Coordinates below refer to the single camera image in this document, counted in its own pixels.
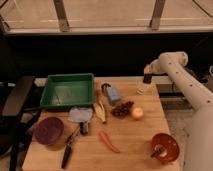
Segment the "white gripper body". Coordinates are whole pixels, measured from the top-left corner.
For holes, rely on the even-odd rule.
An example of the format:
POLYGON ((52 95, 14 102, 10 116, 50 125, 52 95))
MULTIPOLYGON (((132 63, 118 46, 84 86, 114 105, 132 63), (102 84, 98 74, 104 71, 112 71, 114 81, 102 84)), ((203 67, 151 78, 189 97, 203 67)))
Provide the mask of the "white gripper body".
POLYGON ((152 61, 150 64, 147 64, 144 68, 145 74, 160 74, 160 65, 158 60, 152 61))

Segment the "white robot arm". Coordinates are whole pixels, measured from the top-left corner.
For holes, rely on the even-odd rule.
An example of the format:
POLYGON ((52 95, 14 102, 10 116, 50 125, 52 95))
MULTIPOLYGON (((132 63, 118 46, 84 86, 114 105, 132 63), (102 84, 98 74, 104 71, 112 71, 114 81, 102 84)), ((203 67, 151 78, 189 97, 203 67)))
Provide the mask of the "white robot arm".
POLYGON ((144 74, 166 73, 195 110, 183 171, 213 171, 213 92, 184 69, 187 63, 185 52, 165 52, 145 66, 144 74))

